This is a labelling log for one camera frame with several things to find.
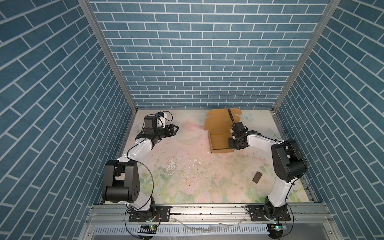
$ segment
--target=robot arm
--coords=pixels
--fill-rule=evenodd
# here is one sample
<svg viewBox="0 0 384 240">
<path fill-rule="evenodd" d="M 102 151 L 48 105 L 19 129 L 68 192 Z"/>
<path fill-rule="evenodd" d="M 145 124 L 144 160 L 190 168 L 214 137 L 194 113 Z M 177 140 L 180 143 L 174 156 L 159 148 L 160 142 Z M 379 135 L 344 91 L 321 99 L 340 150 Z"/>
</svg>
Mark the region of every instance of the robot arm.
<svg viewBox="0 0 384 240">
<path fill-rule="evenodd" d="M 248 146 L 260 148 L 272 154 L 273 168 L 277 175 L 272 191 L 265 199 L 264 212 L 269 219 L 278 218 L 286 211 L 286 198 L 295 181 L 301 178 L 306 169 L 307 161 L 300 153 L 294 140 L 278 142 L 261 136 L 259 132 L 248 131 L 242 122 L 232 120 L 232 138 L 228 139 L 230 149 L 244 149 Z"/>
<path fill-rule="evenodd" d="M 142 131 L 136 136 L 135 144 L 127 154 L 115 161 L 108 161 L 104 167 L 104 184 L 102 198 L 104 201 L 126 202 L 133 209 L 153 214 L 154 201 L 140 192 L 137 159 L 151 151 L 156 143 L 166 137 L 176 135 L 179 127 L 165 125 L 166 113 L 159 112 L 146 116 Z"/>
</svg>

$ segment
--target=floral tablecloth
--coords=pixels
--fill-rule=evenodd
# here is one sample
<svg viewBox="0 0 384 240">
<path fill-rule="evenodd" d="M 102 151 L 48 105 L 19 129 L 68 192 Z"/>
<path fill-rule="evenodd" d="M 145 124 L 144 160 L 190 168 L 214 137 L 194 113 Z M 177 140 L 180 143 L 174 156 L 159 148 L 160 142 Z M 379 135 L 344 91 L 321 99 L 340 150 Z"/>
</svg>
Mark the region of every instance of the floral tablecloth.
<svg viewBox="0 0 384 240">
<path fill-rule="evenodd" d="M 158 111 L 138 111 L 124 152 L 133 146 L 144 116 Z M 152 151 L 137 159 L 146 164 L 153 174 L 156 203 L 264 202 L 276 178 L 270 154 L 255 147 L 233 153 L 211 154 L 208 132 L 203 130 L 208 110 L 170 112 L 174 117 L 171 123 L 180 127 L 176 136 L 163 139 Z M 243 110 L 240 117 L 249 130 L 280 139 L 268 110 Z M 252 179 L 257 171 L 263 175 L 256 184 Z M 141 191 L 149 195 L 152 190 L 151 176 L 143 166 L 139 166 L 139 175 Z M 308 201 L 298 181 L 292 187 L 288 202 Z"/>
</svg>

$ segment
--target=open cardboard box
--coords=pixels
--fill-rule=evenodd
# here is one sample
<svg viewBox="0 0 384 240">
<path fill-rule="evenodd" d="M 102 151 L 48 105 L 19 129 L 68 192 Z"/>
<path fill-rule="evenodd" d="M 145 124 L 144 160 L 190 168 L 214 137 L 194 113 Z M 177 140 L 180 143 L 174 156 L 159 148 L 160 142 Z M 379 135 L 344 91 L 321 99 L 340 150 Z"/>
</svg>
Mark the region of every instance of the open cardboard box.
<svg viewBox="0 0 384 240">
<path fill-rule="evenodd" d="M 232 116 L 235 123 L 240 122 L 241 110 L 231 108 Z M 209 147 L 211 153 L 233 152 L 229 149 L 228 139 L 232 138 L 231 126 L 232 121 L 229 116 L 228 109 L 213 109 L 207 113 L 204 122 L 204 130 L 208 131 Z"/>
</svg>

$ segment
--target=blue brick wall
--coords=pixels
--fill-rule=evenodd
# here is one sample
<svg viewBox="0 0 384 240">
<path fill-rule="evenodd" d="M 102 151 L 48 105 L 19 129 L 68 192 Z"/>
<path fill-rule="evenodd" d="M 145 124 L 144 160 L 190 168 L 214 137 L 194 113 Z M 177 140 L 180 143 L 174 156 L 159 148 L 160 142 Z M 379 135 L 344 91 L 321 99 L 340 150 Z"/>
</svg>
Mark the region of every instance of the blue brick wall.
<svg viewBox="0 0 384 240">
<path fill-rule="evenodd" d="M 139 108 L 270 109 L 327 3 L 91 0 Z"/>
<path fill-rule="evenodd" d="M 73 239 L 132 111 L 77 0 L 0 1 L 0 239 Z"/>
<path fill-rule="evenodd" d="M 383 12 L 342 0 L 278 110 L 345 239 L 384 234 Z"/>
</svg>

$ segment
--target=aluminum frame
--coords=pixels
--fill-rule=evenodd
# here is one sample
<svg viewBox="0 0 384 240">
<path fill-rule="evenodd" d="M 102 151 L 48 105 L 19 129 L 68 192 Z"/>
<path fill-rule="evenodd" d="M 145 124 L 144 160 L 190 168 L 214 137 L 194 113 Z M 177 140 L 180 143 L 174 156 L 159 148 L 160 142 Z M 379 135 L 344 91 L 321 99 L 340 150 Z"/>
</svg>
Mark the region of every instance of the aluminum frame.
<svg viewBox="0 0 384 240">
<path fill-rule="evenodd" d="M 184 224 L 242 224 L 277 223 L 277 221 L 252 222 L 244 206 L 248 204 L 168 204 L 171 206 L 170 221 L 162 225 Z M 291 203 L 293 218 L 287 223 L 322 223 L 331 240 L 338 240 L 337 229 L 325 203 Z M 98 225 L 124 225 L 124 204 L 93 205 L 79 239 L 92 239 Z M 137 223 L 126 222 L 127 226 Z"/>
<path fill-rule="evenodd" d="M 116 63 L 116 60 L 113 57 L 111 49 L 108 46 L 107 40 L 105 39 L 103 31 L 100 28 L 100 25 L 96 19 L 96 15 L 93 12 L 93 9 L 91 7 L 91 4 L 89 3 L 89 0 L 78 0 L 78 2 L 81 7 L 81 10 L 84 12 L 85 17 L 88 20 L 89 25 L 91 26 L 93 33 L 95 34 L 95 37 L 101 47 L 101 50 L 105 55 L 105 58 L 109 63 L 109 66 L 112 69 L 113 74 L 116 77 L 117 82 L 121 87 L 122 92 L 124 93 L 124 96 L 126 97 L 129 105 L 131 106 L 133 113 L 136 113 L 137 107 L 135 105 L 135 102 L 133 101 L 131 94 L 128 91 L 127 84 L 125 83 L 124 78 L 120 72 L 120 69 Z"/>
<path fill-rule="evenodd" d="M 277 110 L 283 103 L 285 96 L 288 94 L 289 89 L 292 87 L 293 83 L 296 81 L 297 76 L 299 75 L 301 69 L 303 68 L 305 62 L 307 61 L 317 41 L 319 40 L 321 34 L 323 33 L 329 20 L 331 19 L 333 13 L 336 11 L 336 8 L 339 6 L 340 1 L 341 0 L 330 0 L 328 5 L 325 7 L 320 21 L 318 22 L 318 24 L 316 24 L 313 30 L 313 33 L 309 38 L 307 44 L 305 45 L 304 50 L 301 53 L 299 59 L 297 60 L 296 65 L 293 67 L 292 72 L 287 79 L 287 82 L 285 83 L 283 89 L 281 90 L 281 93 L 277 97 L 276 102 L 273 104 L 272 110 L 274 113 L 277 112 Z"/>
</svg>

